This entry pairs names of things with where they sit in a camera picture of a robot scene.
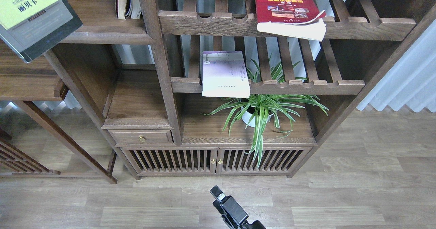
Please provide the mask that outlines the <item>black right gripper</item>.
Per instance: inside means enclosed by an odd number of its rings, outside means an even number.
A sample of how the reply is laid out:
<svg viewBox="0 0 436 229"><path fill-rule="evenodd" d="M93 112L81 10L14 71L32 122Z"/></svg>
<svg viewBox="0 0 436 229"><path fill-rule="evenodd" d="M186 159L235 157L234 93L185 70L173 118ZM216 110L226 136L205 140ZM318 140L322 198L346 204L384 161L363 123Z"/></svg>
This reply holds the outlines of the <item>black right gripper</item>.
<svg viewBox="0 0 436 229"><path fill-rule="evenodd" d="M215 198L213 206L230 229L266 229L259 220L249 224L247 221L249 215L232 196L226 196L218 186L214 186L210 193Z"/></svg>

